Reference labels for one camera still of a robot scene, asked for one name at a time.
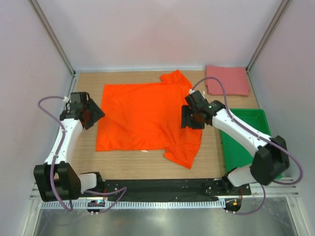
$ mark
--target wooden table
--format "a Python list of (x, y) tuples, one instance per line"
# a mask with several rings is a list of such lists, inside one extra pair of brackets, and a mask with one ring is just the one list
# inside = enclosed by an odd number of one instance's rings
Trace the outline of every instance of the wooden table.
[[(160, 75), (170, 71), (81, 73), (77, 91), (86, 91), (100, 106), (105, 84), (138, 84), (160, 82)], [(204, 78), (204, 71), (182, 71), (194, 85)], [(197, 87), (206, 91), (204, 83)], [(209, 102), (223, 96), (205, 96)], [(252, 88), (248, 97), (229, 96), (230, 108), (258, 108)], [(157, 178), (209, 178), (225, 173), (220, 133), (206, 126), (199, 153), (190, 170), (164, 158), (164, 150), (95, 151), (97, 124), (81, 133), (71, 162), (76, 173), (98, 171), (103, 179), (157, 179)]]

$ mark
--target crumpled orange cloth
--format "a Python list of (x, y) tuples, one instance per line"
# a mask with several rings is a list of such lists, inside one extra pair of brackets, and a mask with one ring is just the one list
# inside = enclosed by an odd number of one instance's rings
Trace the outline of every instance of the crumpled orange cloth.
[(161, 83), (105, 85), (96, 151), (165, 149), (167, 159), (192, 167), (202, 130), (181, 128), (192, 85), (179, 70), (160, 78)]

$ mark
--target green tray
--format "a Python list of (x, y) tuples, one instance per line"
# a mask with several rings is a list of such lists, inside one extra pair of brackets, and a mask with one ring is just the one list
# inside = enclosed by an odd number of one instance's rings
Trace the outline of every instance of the green tray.
[[(265, 112), (262, 109), (231, 109), (231, 112), (258, 131), (271, 135)], [(227, 172), (252, 163), (253, 157), (242, 145), (223, 131), (220, 133)]]

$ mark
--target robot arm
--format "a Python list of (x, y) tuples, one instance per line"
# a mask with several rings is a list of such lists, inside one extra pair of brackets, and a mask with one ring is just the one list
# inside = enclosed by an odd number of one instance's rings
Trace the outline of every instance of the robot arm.
[(191, 91), (185, 100), (188, 106), (182, 107), (182, 127), (200, 129), (204, 128), (204, 124), (214, 126), (230, 135), (253, 156), (252, 164), (236, 168), (222, 177), (226, 180), (227, 188), (239, 187), (253, 182), (268, 185), (289, 168), (288, 156), (285, 153), (252, 135), (235, 121), (257, 133), (259, 137), (270, 140), (286, 149), (285, 140), (282, 137), (272, 138), (261, 133), (230, 112), (231, 118), (224, 104), (219, 101), (208, 103), (199, 91)]
[[(73, 92), (70, 102), (60, 115), (66, 135), (54, 165), (54, 175), (58, 174), (58, 178), (54, 179), (54, 184), (62, 200), (78, 199), (80, 194), (87, 189), (103, 190), (102, 178), (98, 172), (77, 175), (70, 165), (75, 144), (83, 129), (89, 129), (103, 116), (105, 114), (86, 92)], [(62, 136), (63, 130), (60, 127), (49, 156), (43, 165), (35, 166), (33, 171), (39, 193), (45, 202), (56, 201), (49, 174)]]

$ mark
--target white wall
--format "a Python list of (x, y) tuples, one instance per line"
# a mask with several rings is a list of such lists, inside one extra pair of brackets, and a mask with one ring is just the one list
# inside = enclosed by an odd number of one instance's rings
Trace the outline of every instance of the white wall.
[[(26, 216), (36, 164), (47, 157), (57, 125), (37, 108), (64, 95), (70, 73), (27, 0), (0, 1), (0, 230), (16, 236)], [(58, 114), (61, 102), (45, 106)]]
[(38, 0), (76, 70), (246, 66), (281, 0)]
[[(258, 102), (271, 131), (286, 139), (305, 177), (299, 191), (315, 218), (315, 1), (292, 1), (251, 71)], [(298, 175), (292, 164), (290, 172)]]

